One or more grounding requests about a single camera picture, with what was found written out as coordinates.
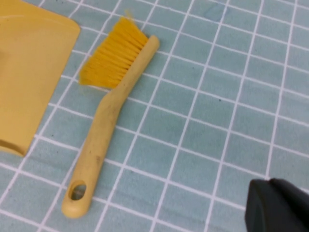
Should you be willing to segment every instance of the yellow dustpan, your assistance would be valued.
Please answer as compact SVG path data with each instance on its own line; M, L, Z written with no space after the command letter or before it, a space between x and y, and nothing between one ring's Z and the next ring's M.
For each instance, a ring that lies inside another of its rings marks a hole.
M79 33L69 18L0 0L0 150L26 155Z

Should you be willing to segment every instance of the yellow bristles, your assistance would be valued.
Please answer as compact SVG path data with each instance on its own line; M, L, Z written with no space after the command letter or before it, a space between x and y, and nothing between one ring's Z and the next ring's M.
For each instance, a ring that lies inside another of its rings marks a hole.
M80 84L115 88L146 42L133 20L121 17L80 72Z

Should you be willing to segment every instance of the black object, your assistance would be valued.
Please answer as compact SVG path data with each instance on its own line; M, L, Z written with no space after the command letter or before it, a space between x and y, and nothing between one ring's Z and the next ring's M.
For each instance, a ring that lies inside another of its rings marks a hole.
M248 232L309 232L309 195L284 179L249 184Z

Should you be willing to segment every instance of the brush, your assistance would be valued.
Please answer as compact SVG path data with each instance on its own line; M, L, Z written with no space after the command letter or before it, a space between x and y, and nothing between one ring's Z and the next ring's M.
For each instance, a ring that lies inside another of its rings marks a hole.
M122 105L160 46L131 18L120 17L80 71L80 84L110 88L99 103L61 211L68 218L87 213Z

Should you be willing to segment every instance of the tile floor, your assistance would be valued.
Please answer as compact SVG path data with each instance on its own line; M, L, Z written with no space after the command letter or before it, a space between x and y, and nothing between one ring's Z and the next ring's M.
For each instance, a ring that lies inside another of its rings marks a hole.
M245 232L248 184L309 192L306 0L29 0L79 39L26 158L0 154L2 232ZM61 201L105 90L78 73L125 9L161 46L126 101L91 208Z

